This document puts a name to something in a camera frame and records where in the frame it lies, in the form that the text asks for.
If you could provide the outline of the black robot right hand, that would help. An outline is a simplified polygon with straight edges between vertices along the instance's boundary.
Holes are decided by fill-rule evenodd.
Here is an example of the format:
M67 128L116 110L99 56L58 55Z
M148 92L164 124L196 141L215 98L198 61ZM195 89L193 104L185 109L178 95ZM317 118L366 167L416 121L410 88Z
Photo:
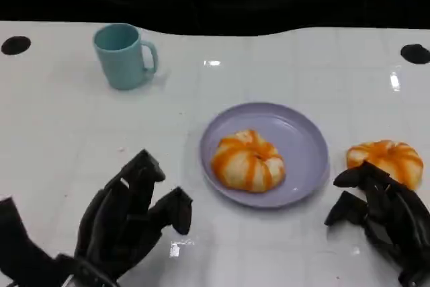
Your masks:
M343 188L325 219L331 227L350 222L364 229L368 241L400 266L401 286L421 286L429 280L429 210L420 197L391 178L390 174L365 161L334 179ZM362 200L347 188L364 192Z

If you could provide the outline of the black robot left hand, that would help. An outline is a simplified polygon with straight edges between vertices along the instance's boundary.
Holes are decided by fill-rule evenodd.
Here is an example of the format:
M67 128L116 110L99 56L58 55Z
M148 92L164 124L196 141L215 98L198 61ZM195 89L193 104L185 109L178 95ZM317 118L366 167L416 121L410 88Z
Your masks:
M79 224L75 256L117 281L155 247L165 227L180 235L191 227L191 197L180 187L152 202L165 180L159 162L141 150L100 189Z

